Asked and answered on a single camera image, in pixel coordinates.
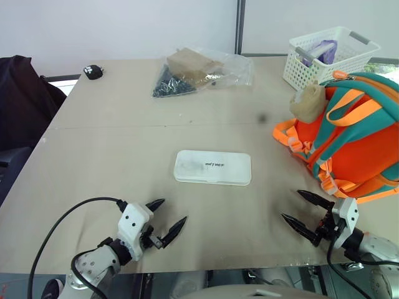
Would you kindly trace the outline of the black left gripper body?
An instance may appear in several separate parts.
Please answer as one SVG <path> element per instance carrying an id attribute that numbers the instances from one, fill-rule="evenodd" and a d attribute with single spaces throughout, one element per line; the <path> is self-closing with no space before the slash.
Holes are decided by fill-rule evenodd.
<path id="1" fill-rule="evenodd" d="M 141 236 L 141 245 L 144 250 L 151 247 L 160 249 L 160 239 L 153 233 L 154 228 L 152 225 L 148 225 Z"/>

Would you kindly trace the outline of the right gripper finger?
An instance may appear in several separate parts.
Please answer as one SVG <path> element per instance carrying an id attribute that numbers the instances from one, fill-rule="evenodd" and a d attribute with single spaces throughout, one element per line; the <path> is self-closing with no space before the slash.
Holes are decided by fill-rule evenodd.
<path id="1" fill-rule="evenodd" d="M 306 191 L 306 190 L 297 190 L 297 192 L 306 200 L 309 201 L 310 203 L 312 203 L 315 206 L 320 206 L 322 208 L 324 208 L 326 211 L 331 211 L 333 206 L 334 206 L 334 202 L 332 201 L 328 201 L 325 198 L 323 198 L 322 196 L 310 192 L 310 191 Z"/>
<path id="2" fill-rule="evenodd" d="M 305 224 L 290 215 L 281 214 L 281 216 L 288 223 L 288 225 L 293 228 L 298 234 L 309 240 L 312 245 L 318 246 L 319 242 L 317 240 L 317 234 L 315 232 L 309 230 Z"/>

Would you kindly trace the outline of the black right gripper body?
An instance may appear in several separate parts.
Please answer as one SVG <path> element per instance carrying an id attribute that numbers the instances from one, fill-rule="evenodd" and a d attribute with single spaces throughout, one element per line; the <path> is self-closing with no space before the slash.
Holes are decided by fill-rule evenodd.
<path id="1" fill-rule="evenodd" d="M 318 247 L 322 239 L 331 241 L 333 237 L 336 236 L 335 227 L 336 224 L 332 207 L 329 207 L 326 215 L 320 220 L 319 225 L 315 230 L 314 247 Z"/>

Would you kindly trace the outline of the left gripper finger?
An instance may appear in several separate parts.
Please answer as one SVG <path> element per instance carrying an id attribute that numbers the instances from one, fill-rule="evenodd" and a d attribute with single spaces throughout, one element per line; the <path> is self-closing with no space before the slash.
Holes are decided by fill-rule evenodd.
<path id="1" fill-rule="evenodd" d="M 152 211 L 155 212 L 163 203 L 164 203 L 164 199 L 156 199 L 152 202 L 149 202 L 146 204 L 146 207 Z"/>
<path id="2" fill-rule="evenodd" d="M 170 245 L 179 235 L 187 221 L 187 216 L 176 222 L 164 237 L 159 237 L 156 243 L 158 249 L 164 249 Z"/>

